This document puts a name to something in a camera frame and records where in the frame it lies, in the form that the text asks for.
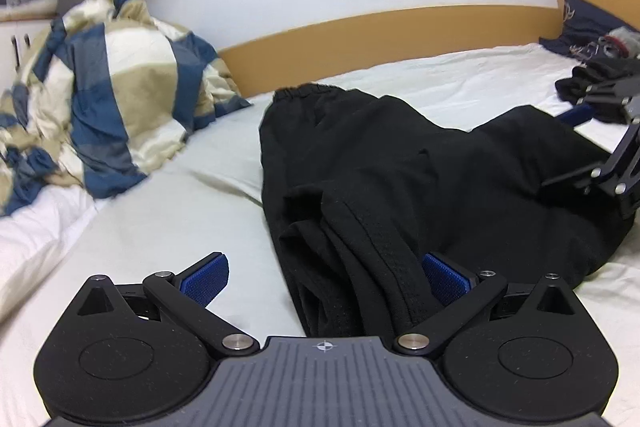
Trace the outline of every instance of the black pants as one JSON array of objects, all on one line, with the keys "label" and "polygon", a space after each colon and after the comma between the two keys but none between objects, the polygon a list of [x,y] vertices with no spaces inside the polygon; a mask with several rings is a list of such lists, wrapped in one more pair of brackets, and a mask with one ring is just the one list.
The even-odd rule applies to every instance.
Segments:
[{"label": "black pants", "polygon": [[397,98],[306,85],[275,93],[260,140],[264,213],[316,337],[391,339],[439,311],[420,267],[430,251],[575,286],[631,226],[597,196],[541,200],[543,180],[607,153],[533,107],[467,133]]}]

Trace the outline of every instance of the white bed sheet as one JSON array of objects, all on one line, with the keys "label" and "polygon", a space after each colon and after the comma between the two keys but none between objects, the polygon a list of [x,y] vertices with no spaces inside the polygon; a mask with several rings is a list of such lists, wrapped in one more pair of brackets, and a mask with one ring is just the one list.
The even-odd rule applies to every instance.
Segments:
[{"label": "white bed sheet", "polygon": [[[531,103],[552,114],[554,81],[577,63],[536,44],[449,54],[355,71],[326,82],[406,100],[434,123],[471,129]],[[260,206],[258,125],[270,95],[197,133],[148,180],[116,198],[21,309],[0,327],[0,425],[35,427],[47,418],[31,376],[40,345],[84,280],[139,282],[180,271],[210,251],[229,259],[227,288],[209,306],[258,338],[302,335]],[[623,126],[588,123],[580,131],[612,150]],[[578,295],[612,345],[620,379],[605,417],[640,425],[640,229]]]}]

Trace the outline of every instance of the navy blue cloth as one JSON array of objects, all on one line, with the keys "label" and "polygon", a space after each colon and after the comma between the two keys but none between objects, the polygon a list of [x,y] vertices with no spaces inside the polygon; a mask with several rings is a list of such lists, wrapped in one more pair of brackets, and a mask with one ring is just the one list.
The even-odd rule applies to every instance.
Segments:
[{"label": "navy blue cloth", "polygon": [[622,26],[637,31],[631,24],[590,2],[564,0],[562,34],[557,39],[540,38],[540,44],[565,57],[591,60],[598,56],[598,39]]}]

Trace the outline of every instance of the plaid blanket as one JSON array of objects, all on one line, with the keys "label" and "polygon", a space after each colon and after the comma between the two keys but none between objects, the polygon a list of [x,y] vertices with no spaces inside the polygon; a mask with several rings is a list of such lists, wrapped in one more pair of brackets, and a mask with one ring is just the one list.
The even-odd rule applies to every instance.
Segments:
[{"label": "plaid blanket", "polygon": [[0,206],[46,184],[119,194],[246,107],[213,47],[143,0],[85,0],[39,36],[0,100]]}]

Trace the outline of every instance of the wooden headboard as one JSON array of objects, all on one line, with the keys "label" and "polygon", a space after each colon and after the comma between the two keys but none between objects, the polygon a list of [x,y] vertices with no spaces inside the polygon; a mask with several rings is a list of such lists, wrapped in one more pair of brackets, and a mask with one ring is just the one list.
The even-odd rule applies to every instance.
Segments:
[{"label": "wooden headboard", "polygon": [[[640,0],[588,0],[640,27]],[[245,96],[408,58],[554,38],[562,12],[533,6],[437,6],[329,21],[223,50]]]}]

